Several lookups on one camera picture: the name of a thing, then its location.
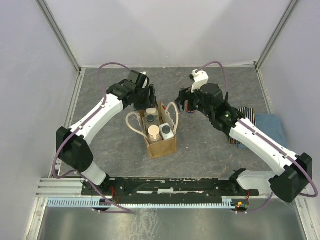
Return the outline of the orange bottle blue cap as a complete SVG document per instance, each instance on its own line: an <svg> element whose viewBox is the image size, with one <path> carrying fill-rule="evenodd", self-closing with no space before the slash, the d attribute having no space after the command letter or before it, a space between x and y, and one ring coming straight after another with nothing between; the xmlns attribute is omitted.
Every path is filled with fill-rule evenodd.
<svg viewBox="0 0 320 240"><path fill-rule="evenodd" d="M186 112L189 113L189 114L194 114L196 111L197 110L189 110L189 109L186 110Z"/></svg>

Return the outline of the clear bottle beige cap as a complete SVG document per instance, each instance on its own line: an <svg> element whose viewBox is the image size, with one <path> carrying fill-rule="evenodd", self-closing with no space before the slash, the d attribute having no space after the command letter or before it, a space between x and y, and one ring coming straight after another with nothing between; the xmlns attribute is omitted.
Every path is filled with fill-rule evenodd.
<svg viewBox="0 0 320 240"><path fill-rule="evenodd" d="M153 116L158 116L159 115L159 111L157 108L147 108L145 111L145 116L149 116L149 115L153 115Z"/></svg>

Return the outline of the clear bottle grey cap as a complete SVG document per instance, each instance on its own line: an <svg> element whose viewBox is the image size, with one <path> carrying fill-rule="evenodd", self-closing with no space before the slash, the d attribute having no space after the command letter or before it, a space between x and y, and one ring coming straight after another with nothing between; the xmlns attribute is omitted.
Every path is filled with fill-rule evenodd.
<svg viewBox="0 0 320 240"><path fill-rule="evenodd" d="M143 122L145 125L160 125L160 118L158 115L148 114L143 118Z"/></svg>

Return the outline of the white bottle grey cap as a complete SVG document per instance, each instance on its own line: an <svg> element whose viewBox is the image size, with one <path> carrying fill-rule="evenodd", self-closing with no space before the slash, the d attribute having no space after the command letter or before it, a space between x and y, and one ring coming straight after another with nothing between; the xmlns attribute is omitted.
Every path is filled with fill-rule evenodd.
<svg viewBox="0 0 320 240"><path fill-rule="evenodd" d="M159 130L163 141L167 141L175 137L173 130L168 123L161 124L159 126Z"/></svg>

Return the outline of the white pump dispenser bottle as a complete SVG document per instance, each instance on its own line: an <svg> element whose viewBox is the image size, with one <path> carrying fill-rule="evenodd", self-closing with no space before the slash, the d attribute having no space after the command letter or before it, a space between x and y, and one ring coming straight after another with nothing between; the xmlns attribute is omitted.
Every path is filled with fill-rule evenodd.
<svg viewBox="0 0 320 240"><path fill-rule="evenodd" d="M148 128L148 143L154 144L162 140L160 129L157 125L151 125Z"/></svg>

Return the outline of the brown canvas tote bag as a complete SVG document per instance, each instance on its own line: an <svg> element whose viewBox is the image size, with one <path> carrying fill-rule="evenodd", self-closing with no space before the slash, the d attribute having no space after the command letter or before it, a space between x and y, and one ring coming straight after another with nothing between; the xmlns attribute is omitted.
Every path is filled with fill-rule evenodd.
<svg viewBox="0 0 320 240"><path fill-rule="evenodd" d="M130 124L129 118L132 116L138 120L140 129ZM179 111L174 102L170 102L167 106L160 103L158 108L130 112L125 122L133 132L143 136L151 159L177 152L176 134L179 125Z"/></svg>

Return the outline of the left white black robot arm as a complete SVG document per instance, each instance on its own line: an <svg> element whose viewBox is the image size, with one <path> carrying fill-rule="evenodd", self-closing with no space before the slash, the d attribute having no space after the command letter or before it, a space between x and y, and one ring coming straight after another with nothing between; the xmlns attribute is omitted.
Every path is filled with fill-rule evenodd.
<svg viewBox="0 0 320 240"><path fill-rule="evenodd" d="M94 162L90 144L100 130L126 107L136 111L157 107L154 85L145 72L131 70L128 77L103 90L102 100L80 121L56 132L56 155L91 183L99 195L110 191L109 176Z"/></svg>

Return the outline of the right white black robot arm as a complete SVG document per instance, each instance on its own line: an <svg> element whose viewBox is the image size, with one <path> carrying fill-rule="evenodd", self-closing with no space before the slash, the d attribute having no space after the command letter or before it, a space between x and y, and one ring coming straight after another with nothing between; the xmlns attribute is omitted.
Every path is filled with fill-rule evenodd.
<svg viewBox="0 0 320 240"><path fill-rule="evenodd" d="M228 99L217 84L207 83L197 90L180 89L175 103L182 111L201 112L215 129L245 145L270 167L270 171L244 170L229 182L229 191L236 196L246 190L270 192L287 203L297 196L317 197L319 192L312 180L313 159L274 141L232 107Z"/></svg>

